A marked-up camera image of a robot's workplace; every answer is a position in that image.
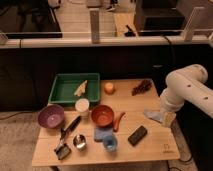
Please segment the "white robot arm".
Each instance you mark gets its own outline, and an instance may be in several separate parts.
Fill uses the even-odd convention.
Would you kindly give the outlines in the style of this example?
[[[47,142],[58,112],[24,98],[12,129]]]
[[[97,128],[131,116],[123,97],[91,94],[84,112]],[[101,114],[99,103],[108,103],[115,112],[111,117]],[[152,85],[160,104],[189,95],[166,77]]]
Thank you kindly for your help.
[[[213,89],[204,83],[207,70],[200,64],[192,64],[170,72],[165,79],[167,87],[160,95],[162,125],[170,127],[186,101],[198,107],[213,119]]]

